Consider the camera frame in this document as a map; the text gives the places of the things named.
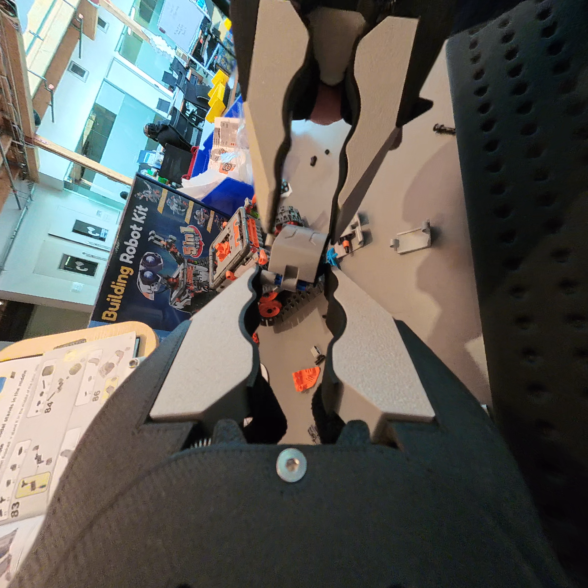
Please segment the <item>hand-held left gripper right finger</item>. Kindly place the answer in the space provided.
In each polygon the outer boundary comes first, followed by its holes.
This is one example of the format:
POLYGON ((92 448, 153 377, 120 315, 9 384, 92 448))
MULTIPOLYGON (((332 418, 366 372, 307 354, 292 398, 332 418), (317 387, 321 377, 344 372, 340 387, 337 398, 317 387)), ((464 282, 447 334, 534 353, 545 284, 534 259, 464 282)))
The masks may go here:
POLYGON ((435 411, 393 316, 341 269, 328 271, 325 298, 332 338, 312 398, 320 443, 335 443, 356 420, 374 443, 389 423, 432 423, 435 411))

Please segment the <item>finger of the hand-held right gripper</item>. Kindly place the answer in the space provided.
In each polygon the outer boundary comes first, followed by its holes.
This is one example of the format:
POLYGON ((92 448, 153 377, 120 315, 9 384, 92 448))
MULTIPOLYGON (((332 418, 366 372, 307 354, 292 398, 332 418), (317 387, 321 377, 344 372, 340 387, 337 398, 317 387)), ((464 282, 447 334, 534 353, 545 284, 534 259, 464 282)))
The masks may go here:
POLYGON ((262 222, 275 220, 291 147, 290 99, 307 62, 309 32, 289 1, 259 3, 243 100, 254 192, 262 222))
POLYGON ((386 17, 357 41, 349 72, 352 128, 340 157, 330 238, 349 225, 394 140, 418 18, 386 17))

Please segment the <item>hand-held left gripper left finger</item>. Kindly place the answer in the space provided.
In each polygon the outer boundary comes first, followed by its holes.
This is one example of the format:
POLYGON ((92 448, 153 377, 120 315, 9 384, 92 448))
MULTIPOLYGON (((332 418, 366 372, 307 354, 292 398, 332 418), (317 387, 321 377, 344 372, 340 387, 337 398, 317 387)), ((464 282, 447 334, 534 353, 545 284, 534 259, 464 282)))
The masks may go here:
POLYGON ((262 375, 253 335, 261 322, 262 271, 250 268, 195 313, 149 413, 155 422, 196 422, 207 433, 218 422, 252 420, 250 443, 278 443, 288 422, 262 375))

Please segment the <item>black wheel brick assembly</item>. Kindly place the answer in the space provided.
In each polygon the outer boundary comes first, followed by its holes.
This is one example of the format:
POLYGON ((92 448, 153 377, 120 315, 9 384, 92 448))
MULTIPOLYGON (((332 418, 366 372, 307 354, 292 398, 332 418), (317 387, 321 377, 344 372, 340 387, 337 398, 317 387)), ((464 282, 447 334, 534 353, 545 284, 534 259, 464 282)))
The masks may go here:
POLYGON ((430 220, 424 220, 415 229, 398 233, 395 238, 390 240, 389 246, 400 255, 411 254, 431 248, 432 233, 430 220))

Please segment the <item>person's right forearm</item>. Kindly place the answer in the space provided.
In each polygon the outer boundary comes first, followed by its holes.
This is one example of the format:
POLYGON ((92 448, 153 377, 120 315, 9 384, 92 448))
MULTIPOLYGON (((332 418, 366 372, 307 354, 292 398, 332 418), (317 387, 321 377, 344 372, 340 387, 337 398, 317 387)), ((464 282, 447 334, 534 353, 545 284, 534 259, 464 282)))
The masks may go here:
MULTIPOLYGON (((457 1, 453 25, 448 38, 463 31, 483 26, 485 23, 513 10, 523 1, 457 1)), ((535 4, 545 4, 551 8, 570 9, 573 5, 579 7, 578 17, 582 22, 579 31, 587 34, 587 1, 532 1, 535 4)))

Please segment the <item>white book stand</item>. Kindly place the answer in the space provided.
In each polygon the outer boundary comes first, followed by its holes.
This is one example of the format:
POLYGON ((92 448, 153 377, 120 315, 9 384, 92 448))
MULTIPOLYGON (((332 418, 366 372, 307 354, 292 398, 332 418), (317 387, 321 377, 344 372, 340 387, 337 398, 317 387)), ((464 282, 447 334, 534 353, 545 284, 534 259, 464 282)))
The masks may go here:
MULTIPOLYGON (((1 350, 1 362, 42 355, 53 349, 75 346, 129 332, 135 332, 137 337, 135 358, 129 362, 131 374, 159 343, 158 336, 150 327, 136 321, 49 334, 12 343, 1 350)), ((34 518, 18 520, 7 525, 1 524, 1 587, 8 587, 17 574, 33 546, 47 511, 48 508, 45 514, 34 518)))

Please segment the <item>orange plastic panel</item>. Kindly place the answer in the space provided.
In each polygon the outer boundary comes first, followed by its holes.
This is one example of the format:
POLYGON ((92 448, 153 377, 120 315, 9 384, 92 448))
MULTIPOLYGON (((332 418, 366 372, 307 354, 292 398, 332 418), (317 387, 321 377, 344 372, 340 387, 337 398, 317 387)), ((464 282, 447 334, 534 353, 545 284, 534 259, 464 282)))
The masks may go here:
POLYGON ((320 367, 301 369, 292 373, 293 384, 298 393, 305 392, 314 387, 320 376, 320 367))

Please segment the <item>clear plastic bags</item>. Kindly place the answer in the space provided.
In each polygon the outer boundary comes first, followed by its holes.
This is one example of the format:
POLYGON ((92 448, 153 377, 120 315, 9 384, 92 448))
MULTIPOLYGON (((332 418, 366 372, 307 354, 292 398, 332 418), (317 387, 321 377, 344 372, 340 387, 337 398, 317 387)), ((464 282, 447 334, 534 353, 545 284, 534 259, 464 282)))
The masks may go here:
POLYGON ((244 120, 216 117, 210 135, 198 148, 192 170, 182 179, 182 189, 202 198, 225 180, 239 187, 254 187, 244 120))

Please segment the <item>whiteboard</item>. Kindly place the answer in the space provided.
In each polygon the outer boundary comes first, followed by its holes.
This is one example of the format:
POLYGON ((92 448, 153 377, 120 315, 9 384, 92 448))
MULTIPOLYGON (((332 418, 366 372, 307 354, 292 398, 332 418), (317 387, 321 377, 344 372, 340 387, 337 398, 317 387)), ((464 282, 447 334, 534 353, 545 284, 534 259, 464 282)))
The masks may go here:
POLYGON ((208 15, 195 1, 164 1, 158 28, 184 52, 189 52, 208 15))

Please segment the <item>tracked toy robot vehicle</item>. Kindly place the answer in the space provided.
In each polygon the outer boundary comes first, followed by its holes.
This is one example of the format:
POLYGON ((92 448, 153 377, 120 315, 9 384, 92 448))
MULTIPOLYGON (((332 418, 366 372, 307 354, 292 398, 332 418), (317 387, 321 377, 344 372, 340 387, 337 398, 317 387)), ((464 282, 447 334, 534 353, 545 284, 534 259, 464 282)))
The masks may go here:
MULTIPOLYGON (((299 211, 286 206, 279 209, 279 227, 274 233, 265 233, 261 226, 256 196, 247 198, 242 206, 224 222, 219 236, 209 248, 209 284, 221 292, 250 268, 268 270, 270 251, 273 238, 278 235, 284 224, 304 226, 299 211)), ((304 305, 325 290, 324 280, 322 291, 286 292, 269 288, 262 284, 262 294, 258 300, 261 325, 274 326, 287 321, 300 311, 304 305)))

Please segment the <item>robot kit box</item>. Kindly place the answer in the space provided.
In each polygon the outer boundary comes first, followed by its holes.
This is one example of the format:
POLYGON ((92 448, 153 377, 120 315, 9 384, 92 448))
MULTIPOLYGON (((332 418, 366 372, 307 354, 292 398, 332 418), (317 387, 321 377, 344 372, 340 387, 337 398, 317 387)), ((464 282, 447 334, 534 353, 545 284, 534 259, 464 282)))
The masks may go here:
POLYGON ((228 220, 137 173, 89 326, 138 321, 165 334, 188 320, 217 295, 209 251, 228 220))

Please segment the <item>blue storage bin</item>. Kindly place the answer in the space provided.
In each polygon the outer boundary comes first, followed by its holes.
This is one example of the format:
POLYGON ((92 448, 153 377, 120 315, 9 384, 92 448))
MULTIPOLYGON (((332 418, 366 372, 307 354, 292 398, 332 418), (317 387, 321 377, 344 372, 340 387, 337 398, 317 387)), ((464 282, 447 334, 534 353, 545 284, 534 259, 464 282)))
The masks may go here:
MULTIPOLYGON (((242 101, 243 100, 241 97, 238 98, 236 102, 229 108, 228 116, 225 117, 240 118, 244 120, 245 124, 242 101)), ((201 144, 199 146, 202 145, 204 140, 212 132, 213 124, 214 123, 205 124, 205 137, 201 141, 201 144)), ((185 194, 192 196, 196 200, 200 201, 202 204, 211 206, 228 217, 231 217, 233 213, 236 211, 236 209, 243 205, 247 198, 251 199, 254 195, 254 187, 239 187, 237 183, 232 180, 225 180, 219 187, 214 188, 210 193, 204 195, 204 197, 202 198, 196 198, 192 194, 186 193, 182 188, 181 190, 185 194)))

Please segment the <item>open instruction booklet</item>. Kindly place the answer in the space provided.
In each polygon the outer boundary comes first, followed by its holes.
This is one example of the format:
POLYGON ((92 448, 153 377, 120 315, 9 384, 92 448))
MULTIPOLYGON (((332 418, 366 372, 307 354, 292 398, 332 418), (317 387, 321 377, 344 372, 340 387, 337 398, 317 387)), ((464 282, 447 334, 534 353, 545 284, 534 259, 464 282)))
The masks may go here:
POLYGON ((1 362, 1 524, 45 514, 85 431, 130 374, 129 332, 1 362))

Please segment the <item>black perforated board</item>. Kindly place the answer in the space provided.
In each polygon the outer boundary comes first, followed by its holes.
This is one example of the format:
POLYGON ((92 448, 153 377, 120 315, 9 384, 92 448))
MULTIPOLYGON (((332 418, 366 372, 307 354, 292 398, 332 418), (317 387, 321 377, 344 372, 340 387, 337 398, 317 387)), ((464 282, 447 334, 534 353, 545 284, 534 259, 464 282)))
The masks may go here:
POLYGON ((587 587, 587 34, 524 1, 449 38, 493 412, 587 587))

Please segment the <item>grey bracket with orange bushes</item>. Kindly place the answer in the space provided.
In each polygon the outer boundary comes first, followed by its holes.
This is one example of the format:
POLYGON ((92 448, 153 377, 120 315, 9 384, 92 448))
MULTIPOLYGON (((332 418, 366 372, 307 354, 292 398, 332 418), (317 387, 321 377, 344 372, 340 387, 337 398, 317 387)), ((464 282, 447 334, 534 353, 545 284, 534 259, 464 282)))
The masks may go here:
POLYGON ((353 256, 357 250, 371 242, 371 231, 366 228, 368 224, 368 218, 362 213, 358 212, 352 217, 334 246, 339 257, 353 256))

